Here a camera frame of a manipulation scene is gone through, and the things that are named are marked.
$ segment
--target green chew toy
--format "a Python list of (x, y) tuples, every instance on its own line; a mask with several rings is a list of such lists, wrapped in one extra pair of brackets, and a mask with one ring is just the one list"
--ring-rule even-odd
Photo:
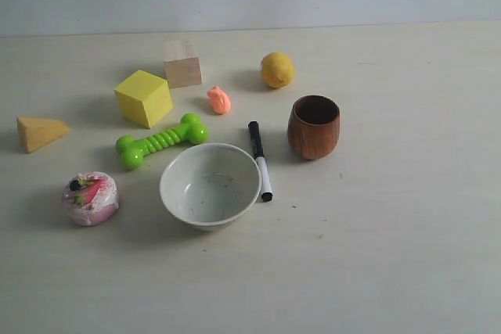
[(169, 146), (190, 141), (201, 144), (209, 136), (209, 130), (200, 122), (195, 113), (186, 113), (181, 124), (156, 135), (136, 140), (132, 136), (122, 136), (115, 145), (122, 166), (127, 170), (135, 170), (142, 165), (144, 156), (166, 149)]

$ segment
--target white bowl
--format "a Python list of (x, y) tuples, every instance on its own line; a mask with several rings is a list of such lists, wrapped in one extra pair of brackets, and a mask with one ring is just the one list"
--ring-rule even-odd
[(203, 231), (224, 228), (244, 215), (260, 190), (261, 173), (254, 158), (222, 143), (190, 147), (169, 163), (160, 179), (167, 210)]

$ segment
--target wooden cup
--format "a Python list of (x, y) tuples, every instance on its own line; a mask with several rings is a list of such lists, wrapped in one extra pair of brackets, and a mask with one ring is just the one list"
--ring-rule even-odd
[(340, 126), (336, 103), (321, 95), (307, 95), (292, 106), (287, 127), (289, 145), (307, 160), (323, 158), (336, 147)]

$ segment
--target black marker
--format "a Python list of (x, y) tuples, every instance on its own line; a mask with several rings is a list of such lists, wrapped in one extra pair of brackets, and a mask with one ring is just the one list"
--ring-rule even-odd
[(261, 144), (261, 135), (259, 134), (259, 124), (257, 121), (251, 121), (249, 123), (249, 132), (254, 159), (259, 166), (262, 177), (261, 199), (267, 203), (272, 200), (273, 191), (272, 183), (269, 181), (268, 168), (266, 167), (265, 154), (263, 152), (263, 145)]

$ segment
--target yellow triangular block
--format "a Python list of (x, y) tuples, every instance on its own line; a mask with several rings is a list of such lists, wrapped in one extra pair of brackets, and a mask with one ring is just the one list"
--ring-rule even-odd
[(21, 144), (28, 153), (32, 153), (70, 132), (71, 128), (61, 120), (39, 117), (17, 118), (17, 133)]

